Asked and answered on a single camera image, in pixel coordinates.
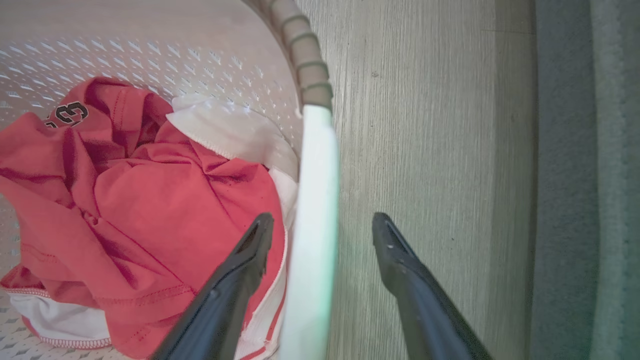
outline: red fabric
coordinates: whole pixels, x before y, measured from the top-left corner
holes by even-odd
[[[0,133],[0,192],[22,236],[21,264],[1,284],[105,310],[114,346],[146,357],[268,211],[273,244],[246,325],[284,251],[267,169],[192,142],[166,120],[171,106],[147,90],[96,78],[61,104],[74,101],[88,116],[63,114],[73,127],[55,111],[45,122],[26,113]]]

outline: gray fabric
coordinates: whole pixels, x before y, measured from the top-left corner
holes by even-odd
[[[600,280],[592,359],[640,357],[640,1],[591,0]]]
[[[538,223],[531,359],[587,359],[598,279],[589,2],[538,0]]]

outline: wooden floor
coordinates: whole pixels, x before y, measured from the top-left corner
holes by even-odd
[[[495,359],[528,354],[531,0],[298,0],[335,91],[342,191],[329,359],[406,359],[371,217],[387,212]]]

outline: laundry basket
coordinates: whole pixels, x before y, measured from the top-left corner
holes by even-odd
[[[280,359],[324,359],[337,242],[332,89],[294,0],[7,1],[0,11],[0,130],[44,119],[75,85],[107,76],[167,101],[203,94],[273,121],[300,159]],[[0,196],[0,275],[19,262],[20,225]],[[0,358],[118,359],[41,343],[0,293]]]

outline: printed number on shirt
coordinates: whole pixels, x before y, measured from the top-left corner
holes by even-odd
[[[62,121],[63,125],[76,126],[89,116],[89,110],[79,101],[74,101],[66,105],[58,106],[55,114],[56,118]],[[59,127],[53,121],[46,122],[45,125],[53,128]]]

